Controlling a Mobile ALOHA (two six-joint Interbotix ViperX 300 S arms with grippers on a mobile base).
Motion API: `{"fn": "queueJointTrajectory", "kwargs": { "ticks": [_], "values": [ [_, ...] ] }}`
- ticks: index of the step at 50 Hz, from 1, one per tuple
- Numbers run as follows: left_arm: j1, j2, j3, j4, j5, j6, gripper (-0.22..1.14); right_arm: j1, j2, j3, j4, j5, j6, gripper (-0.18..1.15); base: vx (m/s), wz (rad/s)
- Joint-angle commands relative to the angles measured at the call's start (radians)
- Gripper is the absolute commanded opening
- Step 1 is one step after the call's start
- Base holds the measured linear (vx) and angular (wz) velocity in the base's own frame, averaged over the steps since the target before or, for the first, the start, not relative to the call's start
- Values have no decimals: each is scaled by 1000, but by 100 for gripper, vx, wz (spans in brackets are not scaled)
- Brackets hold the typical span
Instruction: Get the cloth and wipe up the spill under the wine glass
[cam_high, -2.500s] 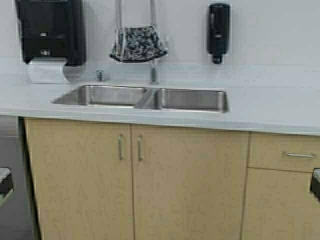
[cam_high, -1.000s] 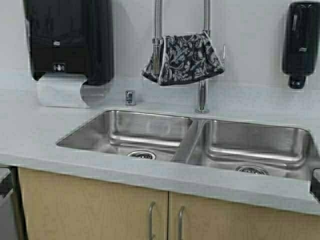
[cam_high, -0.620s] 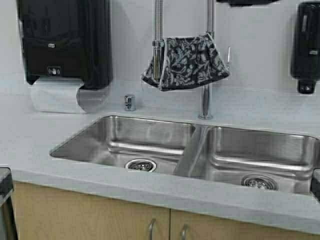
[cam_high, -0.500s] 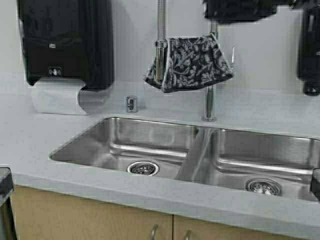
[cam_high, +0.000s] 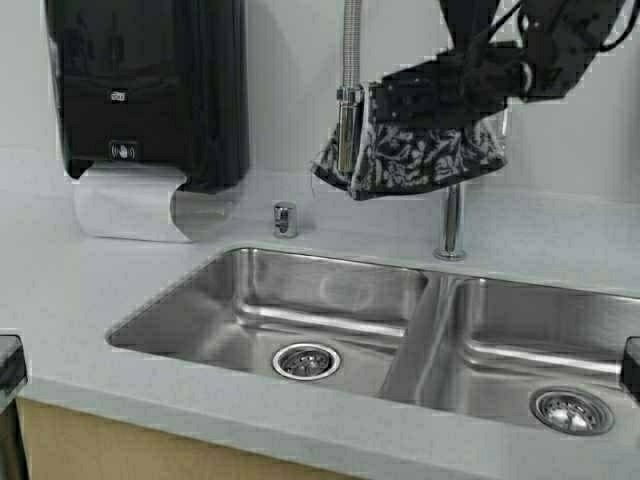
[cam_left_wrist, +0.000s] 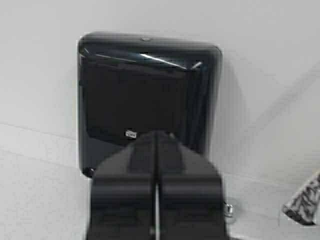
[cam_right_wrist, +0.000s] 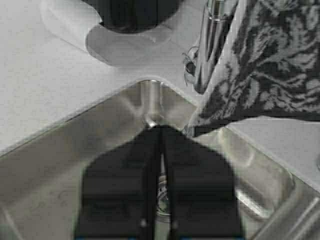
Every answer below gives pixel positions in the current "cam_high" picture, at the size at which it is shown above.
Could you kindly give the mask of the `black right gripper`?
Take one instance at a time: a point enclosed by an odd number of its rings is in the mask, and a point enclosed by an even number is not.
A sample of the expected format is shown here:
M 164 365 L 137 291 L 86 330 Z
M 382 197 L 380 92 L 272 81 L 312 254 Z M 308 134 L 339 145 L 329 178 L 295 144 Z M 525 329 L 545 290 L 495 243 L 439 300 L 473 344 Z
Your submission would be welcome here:
M 518 47 L 449 50 L 375 84 L 375 121 L 398 125 L 472 125 L 522 98 L 533 72 Z

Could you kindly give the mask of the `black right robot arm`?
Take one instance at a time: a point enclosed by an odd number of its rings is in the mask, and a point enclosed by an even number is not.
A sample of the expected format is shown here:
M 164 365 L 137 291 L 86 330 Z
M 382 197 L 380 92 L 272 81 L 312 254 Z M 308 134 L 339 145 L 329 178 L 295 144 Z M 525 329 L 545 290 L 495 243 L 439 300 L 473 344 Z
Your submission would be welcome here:
M 612 39 L 621 1 L 518 1 L 503 16 L 498 7 L 496 1 L 441 2 L 451 48 L 373 84 L 370 120 L 457 129 L 505 110 L 512 99 L 562 99 L 639 19 L 634 6 Z

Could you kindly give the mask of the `robot base left corner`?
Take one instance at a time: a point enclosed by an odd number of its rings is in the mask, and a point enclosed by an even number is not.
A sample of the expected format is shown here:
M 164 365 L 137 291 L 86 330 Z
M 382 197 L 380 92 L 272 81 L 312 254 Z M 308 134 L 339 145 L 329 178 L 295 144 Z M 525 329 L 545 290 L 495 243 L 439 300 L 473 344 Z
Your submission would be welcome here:
M 24 346 L 17 335 L 1 336 L 1 394 L 9 396 L 27 379 Z

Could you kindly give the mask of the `robot base right corner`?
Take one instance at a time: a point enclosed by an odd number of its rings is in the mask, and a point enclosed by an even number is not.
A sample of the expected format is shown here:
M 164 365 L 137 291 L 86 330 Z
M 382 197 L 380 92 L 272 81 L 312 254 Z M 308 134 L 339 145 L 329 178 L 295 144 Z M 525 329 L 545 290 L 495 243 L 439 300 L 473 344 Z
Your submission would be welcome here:
M 639 337 L 626 341 L 621 363 L 620 381 L 625 389 L 639 401 L 640 396 Z

